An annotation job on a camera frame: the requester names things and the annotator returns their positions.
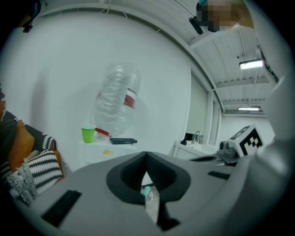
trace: faucet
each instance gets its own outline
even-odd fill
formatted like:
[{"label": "faucet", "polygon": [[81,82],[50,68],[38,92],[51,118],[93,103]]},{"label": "faucet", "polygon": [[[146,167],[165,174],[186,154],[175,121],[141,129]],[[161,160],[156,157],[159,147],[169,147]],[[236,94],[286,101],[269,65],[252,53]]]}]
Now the faucet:
[{"label": "faucet", "polygon": [[201,135],[201,132],[200,131],[197,131],[194,135],[193,135],[193,140],[192,140],[192,143],[195,143],[195,141],[197,140],[200,141],[200,135]]}]

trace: ceiling light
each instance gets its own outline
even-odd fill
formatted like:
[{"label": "ceiling light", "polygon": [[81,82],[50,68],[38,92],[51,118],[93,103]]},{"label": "ceiling light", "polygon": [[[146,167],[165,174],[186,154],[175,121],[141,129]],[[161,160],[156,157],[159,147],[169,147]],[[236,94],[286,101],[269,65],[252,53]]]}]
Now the ceiling light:
[{"label": "ceiling light", "polygon": [[240,63],[241,70],[257,68],[257,67],[263,67],[263,61],[261,59],[251,60],[251,61],[243,61]]},{"label": "ceiling light", "polygon": [[260,108],[258,107],[240,107],[239,111],[250,111],[250,112],[258,112]]}]

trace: orange pillow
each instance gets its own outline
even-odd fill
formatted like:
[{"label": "orange pillow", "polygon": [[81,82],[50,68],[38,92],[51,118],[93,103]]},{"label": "orange pillow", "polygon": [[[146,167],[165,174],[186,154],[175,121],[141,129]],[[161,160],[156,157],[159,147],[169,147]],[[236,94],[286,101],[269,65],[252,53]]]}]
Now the orange pillow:
[{"label": "orange pillow", "polygon": [[3,115],[3,109],[5,108],[5,101],[0,101],[0,122]]},{"label": "orange pillow", "polygon": [[34,137],[26,130],[22,120],[18,121],[16,137],[8,154],[8,162],[12,172],[23,164],[23,159],[30,155],[34,145]]}]

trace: green cup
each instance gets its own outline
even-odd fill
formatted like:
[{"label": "green cup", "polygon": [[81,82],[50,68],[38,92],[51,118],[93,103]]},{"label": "green cup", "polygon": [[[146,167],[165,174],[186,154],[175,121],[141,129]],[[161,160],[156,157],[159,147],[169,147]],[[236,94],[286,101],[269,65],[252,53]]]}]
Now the green cup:
[{"label": "green cup", "polygon": [[94,142],[95,128],[96,127],[93,124],[86,124],[86,125],[81,126],[84,143],[93,143]]}]

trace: white table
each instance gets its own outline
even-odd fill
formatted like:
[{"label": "white table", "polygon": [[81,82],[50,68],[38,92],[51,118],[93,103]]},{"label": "white table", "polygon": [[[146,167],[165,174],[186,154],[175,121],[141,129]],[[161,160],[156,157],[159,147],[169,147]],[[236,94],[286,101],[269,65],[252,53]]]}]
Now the white table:
[{"label": "white table", "polygon": [[140,152],[136,144],[113,145],[108,137],[103,137],[97,133],[93,143],[79,143],[79,165],[80,168],[120,156]]}]

